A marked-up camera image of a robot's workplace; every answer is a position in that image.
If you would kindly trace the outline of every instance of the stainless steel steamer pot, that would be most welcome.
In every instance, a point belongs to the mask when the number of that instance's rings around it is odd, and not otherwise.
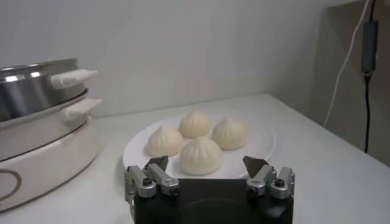
[[[76,58],[1,68],[0,122],[81,96],[83,81],[95,73],[79,69]]]

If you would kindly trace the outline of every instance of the table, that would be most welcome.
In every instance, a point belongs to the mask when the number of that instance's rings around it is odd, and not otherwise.
[[[267,94],[95,119],[104,150],[80,174],[0,214],[0,223],[132,223],[124,201],[122,152],[149,124],[204,107],[245,110],[272,125],[270,163],[296,173],[294,223],[388,223],[390,168]]]

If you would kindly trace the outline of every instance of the wall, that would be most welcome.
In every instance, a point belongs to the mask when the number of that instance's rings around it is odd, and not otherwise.
[[[370,84],[371,134],[369,154],[390,166],[390,7],[378,1],[375,17],[380,21],[377,70]],[[308,116],[322,124],[329,106],[336,74],[349,47],[350,37],[363,9],[356,2],[328,10],[321,28],[314,63]],[[351,61],[341,76],[328,129],[351,144],[364,148],[366,107],[360,75],[361,31]]]
[[[78,57],[96,116],[270,92],[306,113],[319,18],[349,0],[6,0],[0,66]]]

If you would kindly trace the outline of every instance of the white plate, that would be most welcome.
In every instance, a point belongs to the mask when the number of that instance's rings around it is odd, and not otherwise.
[[[217,124],[220,120],[226,116],[222,113],[207,113],[213,124]],[[158,121],[144,130],[140,131],[134,136],[127,144],[123,153],[123,163],[125,167],[137,165],[143,168],[145,164],[152,158],[146,151],[145,146],[150,135],[155,132],[159,127],[178,127],[185,114],[169,117]],[[244,156],[252,156],[256,158],[263,158],[267,160],[274,152],[276,146],[275,131],[265,124],[261,124],[261,121],[251,120],[246,116],[234,118],[245,122],[250,128],[250,139],[248,145],[245,147],[233,150],[225,151],[223,154],[222,167],[205,176],[189,176],[183,173],[180,169],[180,154],[169,157],[169,163],[166,168],[166,173],[176,178],[239,178],[247,175],[243,158]]]

